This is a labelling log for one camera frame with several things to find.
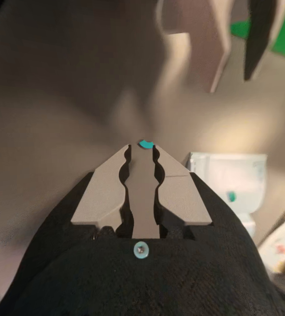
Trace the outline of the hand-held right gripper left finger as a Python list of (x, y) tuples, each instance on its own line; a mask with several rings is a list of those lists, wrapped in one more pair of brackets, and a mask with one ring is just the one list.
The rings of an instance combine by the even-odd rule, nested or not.
[(125, 145), (95, 169), (72, 216), (73, 225), (92, 225), (97, 231), (111, 227), (118, 237), (132, 238), (129, 177), (131, 145)]

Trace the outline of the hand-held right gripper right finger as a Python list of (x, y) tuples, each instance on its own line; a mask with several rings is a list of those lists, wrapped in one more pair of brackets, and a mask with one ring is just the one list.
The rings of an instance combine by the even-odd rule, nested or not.
[(159, 145), (153, 146), (154, 176), (158, 181), (154, 218), (159, 227), (208, 226), (211, 216), (194, 184), (190, 171)]

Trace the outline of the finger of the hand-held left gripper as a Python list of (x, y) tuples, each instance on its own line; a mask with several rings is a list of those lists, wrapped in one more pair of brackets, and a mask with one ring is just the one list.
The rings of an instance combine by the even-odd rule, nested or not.
[(188, 81), (214, 93), (231, 51), (231, 23), (248, 18), (248, 1), (165, 0), (160, 11), (164, 32), (190, 37)]
[(244, 80), (253, 80), (283, 26), (285, 0), (250, 0), (248, 8), (251, 26), (246, 40)]

